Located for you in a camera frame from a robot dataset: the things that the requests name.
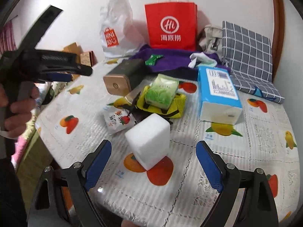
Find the haidilao logo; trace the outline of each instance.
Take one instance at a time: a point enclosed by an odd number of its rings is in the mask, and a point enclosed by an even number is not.
[[[162,31],[167,34],[176,33],[179,29],[179,22],[175,17],[166,16],[161,20],[160,23]]]

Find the white foam block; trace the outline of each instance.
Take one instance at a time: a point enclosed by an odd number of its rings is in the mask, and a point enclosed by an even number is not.
[[[169,152],[170,125],[152,114],[125,133],[137,161],[149,170]]]

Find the white plastic bag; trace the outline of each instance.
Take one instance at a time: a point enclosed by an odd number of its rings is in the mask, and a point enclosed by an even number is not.
[[[145,44],[143,36],[132,23],[128,0],[110,0],[100,11],[102,48],[107,58],[136,54]]]

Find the cardboard box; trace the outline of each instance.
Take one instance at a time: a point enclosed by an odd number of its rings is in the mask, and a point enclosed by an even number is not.
[[[88,51],[80,54],[80,63],[86,66],[93,66],[94,65],[93,52]]]
[[[72,44],[64,47],[63,52],[77,54],[78,56],[76,57],[76,63],[80,63],[80,54],[82,53],[82,50],[81,50],[80,46],[78,46],[76,43],[72,43]],[[75,79],[77,79],[79,76],[80,75],[72,74],[73,81]]]
[[[242,104],[225,69],[200,66],[198,74],[200,120],[234,125]]]

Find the green tissue pack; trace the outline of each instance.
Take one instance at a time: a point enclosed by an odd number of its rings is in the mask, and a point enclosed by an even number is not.
[[[167,110],[169,109],[179,86],[175,78],[158,74],[145,94],[145,102],[149,105]]]

